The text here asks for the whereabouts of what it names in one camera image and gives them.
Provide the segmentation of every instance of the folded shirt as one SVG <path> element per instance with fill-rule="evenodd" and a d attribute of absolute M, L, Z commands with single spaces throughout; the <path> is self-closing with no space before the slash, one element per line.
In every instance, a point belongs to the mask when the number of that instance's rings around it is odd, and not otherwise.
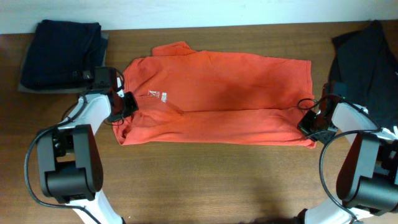
<path fill-rule="evenodd" d="M 94 72 L 103 65 L 107 46 L 97 22 L 43 20 L 25 56 L 19 90 L 54 93 L 84 88 L 83 71 Z"/>
<path fill-rule="evenodd" d="M 365 106 L 382 127 L 398 126 L 398 61 L 388 47 L 379 21 L 362 31 L 333 38 L 337 55 L 329 81 L 347 86 L 345 96 Z"/>
<path fill-rule="evenodd" d="M 297 130 L 313 98 L 311 62 L 156 47 L 124 71 L 139 110 L 113 126 L 122 145 L 149 141 L 315 147 Z M 303 102 L 312 106 L 312 102 Z"/>

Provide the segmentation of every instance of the folded black clothing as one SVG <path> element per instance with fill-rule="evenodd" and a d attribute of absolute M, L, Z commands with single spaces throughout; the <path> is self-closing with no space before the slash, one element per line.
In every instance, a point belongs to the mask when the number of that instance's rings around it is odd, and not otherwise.
<path fill-rule="evenodd" d="M 107 46 L 97 22 L 43 20 L 25 56 L 21 84 L 33 90 L 82 87 L 83 71 L 102 66 Z"/>
<path fill-rule="evenodd" d="M 362 31 L 335 37 L 337 51 L 329 81 L 346 84 L 347 98 L 365 106 L 382 127 L 398 126 L 398 62 L 379 21 Z"/>

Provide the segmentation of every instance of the wooden table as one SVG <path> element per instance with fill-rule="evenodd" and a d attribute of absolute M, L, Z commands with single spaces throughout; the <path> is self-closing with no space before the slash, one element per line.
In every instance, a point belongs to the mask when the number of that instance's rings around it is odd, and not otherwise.
<path fill-rule="evenodd" d="M 109 33 L 106 64 L 126 68 L 151 48 L 184 40 L 195 50 L 250 52 L 312 61 L 313 92 L 321 96 L 335 51 L 331 38 L 363 29 L 369 22 L 286 24 L 194 29 L 116 30 Z M 398 21 L 383 22 L 398 54 Z M 60 121 L 75 95 L 16 91 L 20 64 L 32 34 L 0 35 L 0 223 L 81 223 L 75 212 L 45 208 L 27 193 L 23 162 L 40 128 Z M 127 223 L 238 223 L 259 217 L 292 217 L 326 199 L 318 176 L 316 149 L 233 144 L 152 142 L 121 147 L 102 125 L 96 142 L 104 168 L 103 190 Z M 345 139 L 325 159 L 332 191 L 348 152 Z M 30 163 L 39 189 L 37 158 Z M 392 214 L 366 223 L 396 223 Z"/>

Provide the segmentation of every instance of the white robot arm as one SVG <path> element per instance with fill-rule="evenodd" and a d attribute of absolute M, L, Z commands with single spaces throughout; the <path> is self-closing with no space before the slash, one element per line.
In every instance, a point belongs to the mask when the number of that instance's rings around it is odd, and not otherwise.
<path fill-rule="evenodd" d="M 329 191 L 323 181 L 323 155 L 334 140 L 337 129 L 342 134 L 336 137 L 345 136 L 351 144 L 338 176 L 337 194 L 332 195 L 344 209 L 328 198 L 321 205 L 302 211 L 295 221 L 305 224 L 349 224 L 386 212 L 397 213 L 398 138 L 388 129 L 378 127 L 365 108 L 336 95 L 338 93 L 333 92 L 333 85 L 327 83 L 324 87 L 321 100 L 325 102 L 320 106 L 320 112 L 315 115 L 309 111 L 298 128 L 313 137 L 314 141 L 320 140 L 325 144 L 320 158 L 320 175 L 326 193 Z"/>
<path fill-rule="evenodd" d="M 105 119 L 120 121 L 138 110 L 132 93 L 123 93 L 124 77 L 116 78 L 116 72 L 123 77 L 115 68 L 96 68 L 74 110 L 61 123 L 39 132 L 25 159 L 25 181 L 34 200 L 48 207 L 72 208 L 84 223 L 125 223 L 103 193 L 103 168 L 94 139 Z M 30 187 L 28 161 L 35 144 L 40 187 L 59 205 L 40 201 Z M 62 161 L 67 154 L 74 154 L 74 160 Z"/>

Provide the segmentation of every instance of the white wall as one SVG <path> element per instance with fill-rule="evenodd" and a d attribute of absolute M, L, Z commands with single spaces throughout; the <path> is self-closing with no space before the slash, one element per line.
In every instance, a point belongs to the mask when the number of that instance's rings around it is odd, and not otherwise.
<path fill-rule="evenodd" d="M 42 19 L 103 30 L 398 19 L 398 0 L 0 0 L 0 34 Z"/>

